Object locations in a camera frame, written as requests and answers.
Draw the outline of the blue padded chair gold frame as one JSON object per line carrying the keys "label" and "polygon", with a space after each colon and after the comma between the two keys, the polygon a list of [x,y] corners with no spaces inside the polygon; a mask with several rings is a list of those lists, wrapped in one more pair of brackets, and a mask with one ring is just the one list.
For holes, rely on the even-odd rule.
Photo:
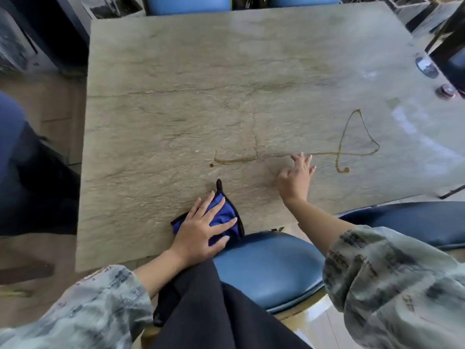
{"label": "blue padded chair gold frame", "polygon": [[[211,261],[220,281],[241,291],[281,323],[314,306],[317,315],[323,311],[325,258],[307,241],[283,232],[249,234],[229,241]],[[160,329],[153,319],[141,336],[143,349],[151,349]]]}

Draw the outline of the person's black trousers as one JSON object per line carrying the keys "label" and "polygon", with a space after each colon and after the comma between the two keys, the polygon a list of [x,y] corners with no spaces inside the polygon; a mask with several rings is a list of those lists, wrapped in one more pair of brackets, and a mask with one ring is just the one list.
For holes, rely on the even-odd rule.
{"label": "person's black trousers", "polygon": [[313,349],[235,287],[213,261],[177,275],[159,292],[151,349]]}

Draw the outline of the small dark jar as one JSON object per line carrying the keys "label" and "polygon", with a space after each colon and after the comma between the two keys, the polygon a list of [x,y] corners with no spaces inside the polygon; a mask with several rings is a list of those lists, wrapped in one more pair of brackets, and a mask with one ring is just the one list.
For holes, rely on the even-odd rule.
{"label": "small dark jar", "polygon": [[435,93],[442,100],[450,100],[457,95],[457,90],[451,84],[443,84],[435,90]]}

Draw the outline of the brown sauce spill line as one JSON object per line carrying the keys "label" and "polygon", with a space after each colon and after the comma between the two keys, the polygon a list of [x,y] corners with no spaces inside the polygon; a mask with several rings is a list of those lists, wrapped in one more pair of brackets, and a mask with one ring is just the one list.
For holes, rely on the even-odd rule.
{"label": "brown sauce spill line", "polygon": [[[360,121],[362,122],[363,128],[365,133],[367,134],[370,143],[372,143],[375,148],[369,152],[345,152],[344,150],[344,140],[346,137],[347,129],[351,119],[354,116],[358,116]],[[327,152],[309,152],[308,155],[312,156],[333,156],[334,157],[334,167],[337,173],[339,174],[348,174],[351,172],[350,167],[342,168],[340,166],[340,157],[341,156],[354,156],[354,157],[366,157],[366,156],[373,156],[379,152],[381,146],[379,142],[375,140],[375,138],[370,134],[369,128],[367,127],[363,113],[360,108],[353,110],[347,118],[346,124],[340,136],[340,140],[338,142],[337,149],[335,151],[327,151]],[[255,155],[251,156],[244,156],[241,158],[235,159],[220,159],[218,158],[218,152],[215,151],[214,156],[212,158],[212,162],[208,164],[209,168],[214,168],[217,166],[226,166],[226,165],[235,165],[235,164],[245,164],[249,162],[255,161],[265,161],[266,159],[281,159],[285,158],[286,156],[291,156],[291,153],[259,153],[255,152]]]}

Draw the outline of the person's left forearm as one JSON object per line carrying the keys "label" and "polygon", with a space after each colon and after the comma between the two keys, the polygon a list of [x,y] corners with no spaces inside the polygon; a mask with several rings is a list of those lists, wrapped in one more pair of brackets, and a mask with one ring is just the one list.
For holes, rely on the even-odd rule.
{"label": "person's left forearm", "polygon": [[68,288],[35,322],[0,329],[0,349],[131,349],[152,297],[195,257],[172,247],[135,271],[108,266]]}

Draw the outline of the person's right forearm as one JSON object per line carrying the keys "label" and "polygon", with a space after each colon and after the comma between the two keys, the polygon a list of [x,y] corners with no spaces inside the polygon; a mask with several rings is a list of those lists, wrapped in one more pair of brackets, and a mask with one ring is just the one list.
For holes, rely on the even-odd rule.
{"label": "person's right forearm", "polygon": [[465,349],[465,263],[386,227],[288,208],[325,256],[323,282],[347,331],[368,349]]}

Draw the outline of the black table foot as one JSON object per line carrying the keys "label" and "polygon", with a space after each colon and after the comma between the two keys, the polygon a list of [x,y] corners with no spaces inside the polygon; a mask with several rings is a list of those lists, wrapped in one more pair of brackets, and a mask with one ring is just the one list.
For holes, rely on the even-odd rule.
{"label": "black table foot", "polygon": [[463,190],[465,190],[465,184],[463,184],[463,185],[461,185],[461,186],[459,186],[459,187],[457,187],[457,188],[455,188],[453,190],[450,190],[448,193],[445,193],[443,195],[438,196],[438,198],[441,199],[441,200],[444,200],[444,199],[447,199],[447,198],[449,198],[449,197],[451,197],[451,196],[453,196],[453,195],[455,195],[455,194],[457,194],[457,193],[459,193],[459,192],[461,192]]}

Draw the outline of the person's left hand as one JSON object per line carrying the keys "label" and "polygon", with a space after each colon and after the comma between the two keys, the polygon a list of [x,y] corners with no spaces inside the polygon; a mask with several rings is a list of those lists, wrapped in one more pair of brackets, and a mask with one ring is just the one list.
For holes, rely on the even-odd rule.
{"label": "person's left hand", "polygon": [[170,252],[176,256],[182,269],[201,263],[219,253],[209,252],[209,239],[212,236],[223,233],[225,230],[232,227],[237,221],[236,218],[233,218],[229,222],[221,225],[208,225],[208,211],[206,210],[214,196],[215,193],[211,191],[208,196],[202,200],[204,207],[204,215],[202,219],[189,220],[187,213],[174,238],[174,242],[169,249]]}

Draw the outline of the person's right hand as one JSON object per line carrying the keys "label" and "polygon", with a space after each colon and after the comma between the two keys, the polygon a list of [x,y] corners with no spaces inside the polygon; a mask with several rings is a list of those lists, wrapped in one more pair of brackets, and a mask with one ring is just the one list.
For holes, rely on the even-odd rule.
{"label": "person's right hand", "polygon": [[294,165],[283,170],[290,170],[290,176],[287,182],[278,182],[278,191],[280,197],[287,208],[295,203],[306,203],[311,178],[316,170],[316,166],[312,166],[312,174],[302,170],[302,156],[306,155],[303,152],[290,156]]}

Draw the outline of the dark chair with black frame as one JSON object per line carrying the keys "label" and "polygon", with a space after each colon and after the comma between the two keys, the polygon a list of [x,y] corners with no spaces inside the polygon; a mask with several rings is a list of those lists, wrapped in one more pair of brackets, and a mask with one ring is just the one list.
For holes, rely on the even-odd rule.
{"label": "dark chair with black frame", "polygon": [[425,48],[431,47],[445,34],[448,36],[429,55],[431,60],[457,90],[457,95],[465,100],[465,0],[436,32],[433,40]]}

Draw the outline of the blue cloth with black trim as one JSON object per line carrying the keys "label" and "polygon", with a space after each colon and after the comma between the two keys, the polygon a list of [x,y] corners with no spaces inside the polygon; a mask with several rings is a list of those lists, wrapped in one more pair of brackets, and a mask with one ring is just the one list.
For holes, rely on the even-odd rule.
{"label": "blue cloth with black trim", "polygon": [[232,202],[230,201],[230,199],[224,193],[221,179],[218,179],[216,181],[215,196],[206,211],[209,211],[210,209],[215,207],[221,201],[221,199],[225,199],[225,203],[223,207],[218,211],[218,213],[212,219],[210,226],[216,226],[216,225],[227,223],[233,218],[236,218],[237,221],[232,227],[225,230],[223,233],[212,236],[208,241],[209,246],[214,245],[223,236],[229,236],[231,241],[239,240],[245,236],[244,227],[243,227],[241,218],[239,216],[239,213],[234,207],[234,205],[232,204]]}

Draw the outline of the clear glass lid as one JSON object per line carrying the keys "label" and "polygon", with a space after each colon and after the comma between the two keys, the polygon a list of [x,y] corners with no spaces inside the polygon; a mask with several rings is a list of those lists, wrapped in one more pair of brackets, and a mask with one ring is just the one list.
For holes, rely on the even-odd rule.
{"label": "clear glass lid", "polygon": [[428,55],[416,57],[415,64],[423,75],[431,79],[435,79],[439,76],[439,70],[437,66]]}

